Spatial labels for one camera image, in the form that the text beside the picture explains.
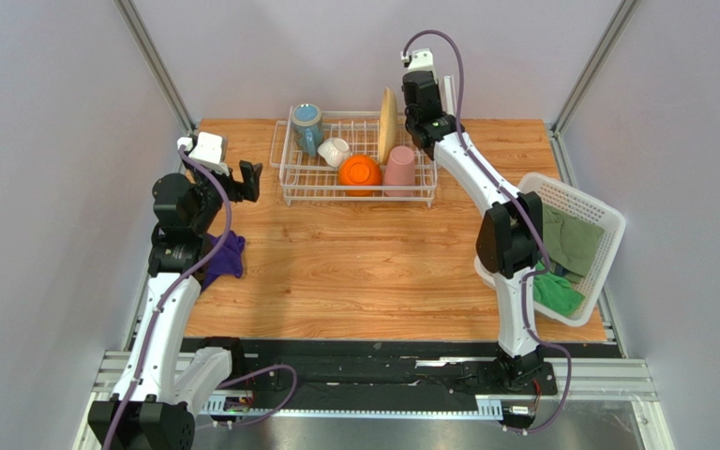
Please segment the pink plastic cup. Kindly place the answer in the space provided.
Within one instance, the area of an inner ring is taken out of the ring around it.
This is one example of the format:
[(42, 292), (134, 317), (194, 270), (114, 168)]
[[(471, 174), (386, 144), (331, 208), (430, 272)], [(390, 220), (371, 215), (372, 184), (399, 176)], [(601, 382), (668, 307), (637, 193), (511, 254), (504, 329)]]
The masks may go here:
[(408, 146), (394, 147), (389, 155), (383, 174), (384, 195), (387, 197), (411, 197), (414, 193), (415, 153)]

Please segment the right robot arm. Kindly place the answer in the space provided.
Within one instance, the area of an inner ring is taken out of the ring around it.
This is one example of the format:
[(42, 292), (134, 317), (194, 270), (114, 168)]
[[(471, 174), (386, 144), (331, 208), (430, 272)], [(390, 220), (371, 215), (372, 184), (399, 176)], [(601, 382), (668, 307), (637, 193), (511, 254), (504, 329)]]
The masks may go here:
[(446, 169), (481, 215), (474, 268), (496, 290), (500, 314), (493, 378), (504, 391), (533, 385), (544, 365), (533, 328), (533, 279), (548, 252), (543, 244), (543, 204), (503, 179), (473, 146), (470, 136), (443, 109), (440, 88), (426, 70), (402, 78), (405, 129), (413, 143)]

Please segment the yellow plate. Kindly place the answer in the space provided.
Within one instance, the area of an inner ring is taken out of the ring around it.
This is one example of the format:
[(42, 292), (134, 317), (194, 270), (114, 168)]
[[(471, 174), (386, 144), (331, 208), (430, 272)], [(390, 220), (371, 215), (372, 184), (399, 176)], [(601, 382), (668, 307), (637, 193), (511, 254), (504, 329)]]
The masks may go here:
[(378, 159), (382, 165), (386, 165), (388, 163), (390, 154), (396, 146), (397, 129), (397, 97), (390, 87), (386, 87), (382, 95), (378, 133)]

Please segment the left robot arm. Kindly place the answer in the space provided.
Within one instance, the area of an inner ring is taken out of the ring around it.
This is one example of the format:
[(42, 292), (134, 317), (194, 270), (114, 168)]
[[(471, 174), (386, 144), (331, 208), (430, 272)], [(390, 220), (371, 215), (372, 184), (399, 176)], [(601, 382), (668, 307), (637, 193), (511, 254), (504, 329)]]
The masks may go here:
[(109, 398), (92, 403), (87, 424), (104, 449), (189, 449), (196, 416), (241, 360), (240, 344), (201, 347), (176, 372), (184, 331), (208, 265), (226, 244), (208, 234), (222, 206), (255, 202), (262, 164), (241, 161), (241, 180), (228, 167), (191, 163), (193, 175), (170, 173), (152, 188), (157, 224), (151, 234), (141, 323), (127, 365)]

